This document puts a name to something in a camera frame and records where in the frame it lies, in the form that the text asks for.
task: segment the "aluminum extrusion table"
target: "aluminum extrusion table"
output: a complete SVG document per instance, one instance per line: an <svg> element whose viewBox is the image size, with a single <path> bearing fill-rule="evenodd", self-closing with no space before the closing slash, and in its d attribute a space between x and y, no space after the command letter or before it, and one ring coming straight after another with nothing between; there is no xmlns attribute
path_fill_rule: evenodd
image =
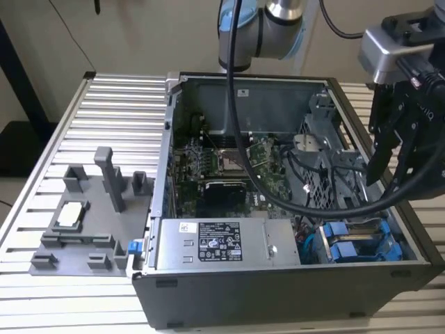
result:
<svg viewBox="0 0 445 334"><path fill-rule="evenodd" d="M367 125L373 93L342 88ZM46 150L0 228L0 329L15 333L154 333L128 278L37 277L27 271L65 189L68 164L99 175L93 157L111 146L113 163L130 176L156 176L165 111L165 78L98 74L84 79ZM396 158L391 160L394 170ZM412 202L445 256L445 196ZM201 333L445 333L445 274L405 292L370 320L205 328Z"/></svg>

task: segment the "warning label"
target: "warning label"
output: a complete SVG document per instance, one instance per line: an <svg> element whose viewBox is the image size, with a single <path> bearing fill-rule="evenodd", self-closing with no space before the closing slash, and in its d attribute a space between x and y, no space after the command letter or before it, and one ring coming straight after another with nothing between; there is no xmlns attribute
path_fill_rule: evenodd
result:
<svg viewBox="0 0 445 334"><path fill-rule="evenodd" d="M199 223L200 261L242 261L239 223Z"/></svg>

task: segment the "circuit board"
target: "circuit board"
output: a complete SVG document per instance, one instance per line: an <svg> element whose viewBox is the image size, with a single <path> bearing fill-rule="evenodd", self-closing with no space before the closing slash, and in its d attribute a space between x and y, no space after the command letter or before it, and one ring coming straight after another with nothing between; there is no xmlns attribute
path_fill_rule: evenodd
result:
<svg viewBox="0 0 445 334"><path fill-rule="evenodd" d="M292 192L279 148L273 141L267 135L253 135L246 151L268 189L283 200L290 200ZM175 150L175 170L178 218L295 218L291 212L266 201L255 189L236 148L206 148L202 141L193 138Z"/></svg>

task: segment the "black cable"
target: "black cable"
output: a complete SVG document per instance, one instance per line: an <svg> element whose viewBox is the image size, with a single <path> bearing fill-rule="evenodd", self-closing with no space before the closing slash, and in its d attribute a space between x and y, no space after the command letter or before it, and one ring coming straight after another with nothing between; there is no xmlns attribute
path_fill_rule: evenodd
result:
<svg viewBox="0 0 445 334"><path fill-rule="evenodd" d="M359 40L360 38L363 37L363 33L344 33L343 31L338 29L335 26L335 24L332 22L332 20L329 18L329 15L328 15L328 13L326 11L326 7L325 7L325 0L320 0L320 9L321 9L321 12L325 18L327 25L331 28L332 31L334 31L334 33L337 36L344 38L346 40Z"/></svg>
<svg viewBox="0 0 445 334"><path fill-rule="evenodd" d="M12 204L5 202L4 200L0 200L0 203L6 205L7 207L13 207Z"/></svg>
<svg viewBox="0 0 445 334"><path fill-rule="evenodd" d="M305 207L308 207L310 202L311 202L311 193L307 193ZM303 218L304 218L304 216L300 216L297 226L299 226L303 222ZM308 219L312 225L315 225L315 222L311 218L308 218Z"/></svg>
<svg viewBox="0 0 445 334"><path fill-rule="evenodd" d="M353 171L359 172L359 173L365 173L366 172L365 169L359 168L359 167L354 167L354 166L332 165L332 167L336 168L336 169L353 170Z"/></svg>
<svg viewBox="0 0 445 334"><path fill-rule="evenodd" d="M234 130L234 138L240 158L243 162L244 169L249 175L250 180L255 185L260 193L268 200L268 202L281 207L282 209L290 212L295 212L300 215L321 218L321 219L346 219L360 216L367 216L376 212L388 209L389 207L397 204L405 199L407 194L413 191L417 184L421 182L424 177L435 167L436 163L442 158L445 153L445 130L439 137L438 146L435 153L427 160L416 175L411 177L399 190L393 192L385 199L377 200L376 202L367 203L361 207L354 207L351 209L338 209L338 210L324 210L311 207L305 207L303 205L295 205L289 201L284 201L267 188L263 186L258 179L252 165L250 164L247 152L245 151L243 144L243 137L241 136L241 129L238 121L238 114L236 112L235 92L234 92L234 60L235 60L235 45L236 45L236 32L239 21L239 14L241 11L242 0L235 0L233 7L232 23L229 33L229 48L227 56L227 98L229 103L229 112L232 121L232 127Z"/></svg>
<svg viewBox="0 0 445 334"><path fill-rule="evenodd" d="M333 168L331 168L330 175L331 175L332 196L334 197L333 202L335 204L335 207L338 209L339 201L337 200L337 185L335 184L335 174Z"/></svg>
<svg viewBox="0 0 445 334"><path fill-rule="evenodd" d="M284 153L287 153L288 151L292 150L292 145L286 145L282 148L280 148L280 151L278 151L278 155L280 156L280 158L283 157Z"/></svg>
<svg viewBox="0 0 445 334"><path fill-rule="evenodd" d="M359 182L357 179L357 173L354 172L353 175L354 175L354 191L353 191L353 193L357 192L357 195L356 195L357 200L360 202L360 204L364 204L366 201L362 200L362 198L360 197L360 187L359 187Z"/></svg>
<svg viewBox="0 0 445 334"><path fill-rule="evenodd" d="M323 172L323 169L314 168L314 167L311 167L311 166L305 164L304 162L301 162L301 161L294 155L294 153L292 153L291 151L289 151L289 153L290 153L290 155L291 155L292 160L294 160L295 163L296 163L297 165L299 165L299 167L304 168L304 169L307 169L309 172L314 172L314 173L317 173L317 174L320 174L320 173Z"/></svg>
<svg viewBox="0 0 445 334"><path fill-rule="evenodd" d="M221 8L223 7L224 0L220 0L220 6L218 8L218 17L216 21L216 30L218 32L218 39L220 37L220 16L221 16Z"/></svg>
<svg viewBox="0 0 445 334"><path fill-rule="evenodd" d="M292 152L290 152L290 151L287 152L287 161L291 167L292 173L297 177L298 181L300 181L302 183L302 185L304 186L307 183L306 183L305 179L303 179L303 177L300 174L298 174L297 170L295 169L295 166L293 165L293 161L291 159L291 153ZM311 193L309 192L309 193L307 193L305 207L308 207L310 202L311 202ZM300 220L298 221L297 225L300 225L302 223L304 217L305 216L303 216L303 215L300 216ZM306 217L306 218L312 224L312 226L316 225L315 221L312 218L310 218L310 217Z"/></svg>
<svg viewBox="0 0 445 334"><path fill-rule="evenodd" d="M59 13L59 11L57 10L57 7L55 7L54 3L52 0L48 0L48 2L51 4L51 6L54 8L54 10L56 11L57 15L60 17L60 20L62 21L63 25L65 26L65 28L67 29L69 35L71 36L71 39L73 40L74 43L76 43L77 47L79 48L79 50L81 50L82 54L85 56L86 60L90 63L92 69L96 72L96 68L95 66L91 63L91 60L88 58L88 56L86 55L86 53L84 52L84 50L82 49L82 47L78 44L78 42L76 41L76 38L74 38L74 36L72 35L70 28L68 28L68 25L66 24L65 20L63 19L62 15Z"/></svg>
<svg viewBox="0 0 445 334"><path fill-rule="evenodd" d="M291 152L287 152L287 161L291 167L292 173L297 177L298 181L300 181L302 183L302 185L304 186L306 184L306 181L295 169L295 166L293 165L293 162L291 159Z"/></svg>

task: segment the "white sticker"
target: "white sticker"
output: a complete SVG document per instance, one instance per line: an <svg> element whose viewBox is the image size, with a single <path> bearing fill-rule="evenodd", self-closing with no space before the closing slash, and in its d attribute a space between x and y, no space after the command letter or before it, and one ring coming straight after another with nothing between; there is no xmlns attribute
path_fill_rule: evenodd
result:
<svg viewBox="0 0 445 334"><path fill-rule="evenodd" d="M179 233L196 233L197 223L189 223L182 221L179 224Z"/></svg>
<svg viewBox="0 0 445 334"><path fill-rule="evenodd" d="M248 89L238 89L238 97L249 97Z"/></svg>

